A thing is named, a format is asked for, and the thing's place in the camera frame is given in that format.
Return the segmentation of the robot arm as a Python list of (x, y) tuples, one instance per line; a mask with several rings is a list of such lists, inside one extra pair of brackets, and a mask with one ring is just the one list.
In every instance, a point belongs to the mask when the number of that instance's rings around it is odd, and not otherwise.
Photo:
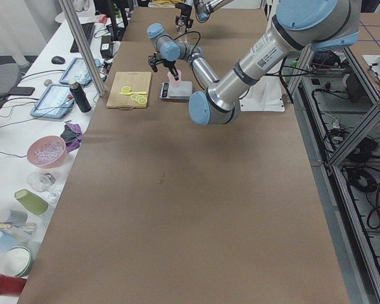
[(239, 99), (291, 51), (309, 45), (315, 51), (345, 48), (356, 43), (361, 1), (279, 1), (270, 27), (221, 79), (195, 45), (174, 41), (162, 24), (147, 29), (155, 53), (153, 70), (163, 64), (177, 77), (175, 62), (184, 60), (204, 85), (189, 98), (189, 115), (198, 125), (228, 124), (238, 117)]
[(205, 23), (210, 15), (218, 9), (231, 3), (232, 0), (211, 0), (211, 1), (174, 1), (174, 7), (180, 10), (180, 15), (175, 17), (175, 28), (177, 38), (181, 42), (184, 34), (193, 26), (194, 20), (191, 18), (192, 10), (195, 9), (195, 17), (199, 23)]

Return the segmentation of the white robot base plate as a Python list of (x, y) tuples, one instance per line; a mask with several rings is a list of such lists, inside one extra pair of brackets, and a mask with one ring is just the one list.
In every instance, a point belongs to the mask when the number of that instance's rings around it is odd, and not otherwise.
[(277, 77), (262, 77), (239, 102), (241, 111), (285, 111), (281, 82)]

